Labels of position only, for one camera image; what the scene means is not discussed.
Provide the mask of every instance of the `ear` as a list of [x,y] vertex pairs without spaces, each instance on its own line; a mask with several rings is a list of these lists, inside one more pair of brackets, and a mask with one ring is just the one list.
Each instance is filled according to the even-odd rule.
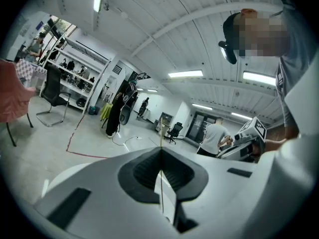
[[252,14],[252,13],[257,13],[256,10],[254,9],[241,9],[240,11],[242,14]]

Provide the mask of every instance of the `black cantilever chair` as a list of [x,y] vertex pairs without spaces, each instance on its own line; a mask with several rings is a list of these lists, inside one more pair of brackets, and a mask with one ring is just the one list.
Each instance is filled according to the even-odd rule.
[[[41,96],[46,99],[50,104],[50,110],[45,111],[45,112],[40,112],[36,114],[36,117],[47,127],[51,127],[53,125],[56,125],[58,123],[62,123],[65,118],[66,110],[68,108],[68,104],[70,101],[71,94],[67,92],[60,92],[60,79],[61,79],[61,72],[60,70],[53,66],[53,65],[48,65],[47,66],[47,74],[46,74],[46,84],[44,87],[44,90],[42,91]],[[64,98],[60,97],[60,94],[66,94],[69,96],[68,100],[65,100]],[[66,106],[63,118],[53,124],[47,124],[45,121],[43,121],[39,115],[41,114],[48,114],[52,106]]]
[[174,137],[178,137],[179,132],[180,132],[182,129],[183,129],[182,124],[181,124],[180,122],[177,122],[177,123],[174,125],[173,129],[172,129],[171,131],[168,131],[168,132],[167,132],[167,133],[170,135],[170,137],[166,137],[166,136],[165,136],[165,138],[168,138],[168,139],[169,139],[169,143],[170,143],[171,141],[175,142],[175,141],[174,141]]

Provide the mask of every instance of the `pink fabric chair cover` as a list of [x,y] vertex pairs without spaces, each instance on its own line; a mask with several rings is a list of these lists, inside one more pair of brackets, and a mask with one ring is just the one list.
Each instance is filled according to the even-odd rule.
[[27,114],[35,88],[25,88],[13,63],[0,59],[0,122],[12,122]]

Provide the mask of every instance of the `floor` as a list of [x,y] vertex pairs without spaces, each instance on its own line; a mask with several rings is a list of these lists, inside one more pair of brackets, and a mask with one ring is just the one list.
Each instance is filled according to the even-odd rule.
[[[58,121],[64,108],[52,108],[51,113],[42,117],[48,123]],[[29,105],[34,128],[30,128],[26,116],[10,123],[17,147],[13,147],[5,124],[0,124],[1,170],[11,191],[31,204],[67,168],[160,145],[160,136],[149,129],[149,122],[136,120],[135,112],[132,112],[129,123],[115,135],[113,143],[105,136],[106,125],[101,129],[99,116],[82,116],[81,110],[70,107],[63,123],[45,127],[35,114],[48,109],[46,100],[34,97]],[[196,152],[190,144],[182,140],[176,142],[174,145],[163,140],[162,145],[182,152]]]

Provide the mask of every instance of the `brick wall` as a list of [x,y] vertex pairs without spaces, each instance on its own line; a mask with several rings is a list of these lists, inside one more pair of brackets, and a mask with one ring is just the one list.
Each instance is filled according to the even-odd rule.
[[278,127],[267,130],[266,139],[273,141],[281,141],[285,139],[285,127],[280,125]]

